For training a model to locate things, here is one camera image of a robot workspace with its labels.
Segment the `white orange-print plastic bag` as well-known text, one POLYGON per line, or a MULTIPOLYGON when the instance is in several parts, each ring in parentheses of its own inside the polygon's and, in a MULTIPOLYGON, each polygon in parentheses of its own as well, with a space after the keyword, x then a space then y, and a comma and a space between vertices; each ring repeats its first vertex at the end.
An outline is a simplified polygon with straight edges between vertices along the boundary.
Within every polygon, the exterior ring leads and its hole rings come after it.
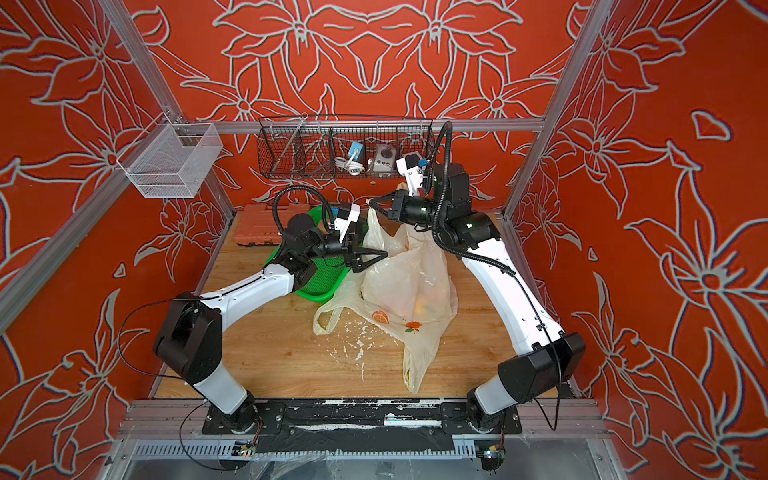
POLYGON ((368 211, 363 245, 384 250, 387 257, 361 273, 346 275, 314 314, 313 333, 329 335, 344 311, 356 313, 404 344, 403 382, 416 394, 457 314, 458 296, 445 253, 432 235, 408 224, 391 235, 383 219, 375 210, 368 211))

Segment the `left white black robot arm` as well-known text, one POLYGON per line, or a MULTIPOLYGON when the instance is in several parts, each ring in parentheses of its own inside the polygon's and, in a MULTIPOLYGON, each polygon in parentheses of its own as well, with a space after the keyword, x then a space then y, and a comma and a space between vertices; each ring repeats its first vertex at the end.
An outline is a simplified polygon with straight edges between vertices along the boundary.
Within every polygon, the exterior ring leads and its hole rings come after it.
POLYGON ((224 365, 224 332, 251 312, 303 288, 316 274, 319 260, 339 258, 344 267, 360 273, 388 255, 363 246, 358 205, 334 207, 312 187, 303 190, 320 203, 321 219, 297 214, 282 222, 279 204, 293 190, 281 190, 272 203, 281 238, 272 259, 255 274, 219 290, 171 299, 153 346, 155 356, 201 394, 235 433, 256 426, 259 414, 253 395, 224 365))

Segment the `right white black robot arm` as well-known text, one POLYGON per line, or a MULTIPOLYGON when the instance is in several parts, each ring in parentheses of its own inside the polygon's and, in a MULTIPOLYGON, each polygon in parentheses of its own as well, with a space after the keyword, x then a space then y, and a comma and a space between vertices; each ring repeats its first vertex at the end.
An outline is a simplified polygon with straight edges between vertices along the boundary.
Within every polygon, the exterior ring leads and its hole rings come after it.
POLYGON ((579 334, 566 333, 535 298, 495 223, 474 210, 469 175, 452 159, 452 138, 453 125, 445 122, 425 161, 400 160, 405 189, 368 204, 393 222, 426 230, 440 249, 459 258, 503 321, 515 355, 467 395, 468 421, 486 433, 499 427, 507 409, 535 401, 568 380, 586 345, 579 334))

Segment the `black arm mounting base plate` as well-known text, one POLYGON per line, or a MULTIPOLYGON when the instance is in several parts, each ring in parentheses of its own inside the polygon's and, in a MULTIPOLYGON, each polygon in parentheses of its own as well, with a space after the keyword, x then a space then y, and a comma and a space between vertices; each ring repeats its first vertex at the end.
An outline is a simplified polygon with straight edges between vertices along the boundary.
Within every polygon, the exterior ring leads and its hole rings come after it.
POLYGON ((479 435, 499 442, 522 432, 515 407, 483 420, 463 398, 258 399, 251 426, 237 431, 215 407, 204 417, 206 436, 236 435, 256 442, 258 453, 447 453, 454 441, 479 435))

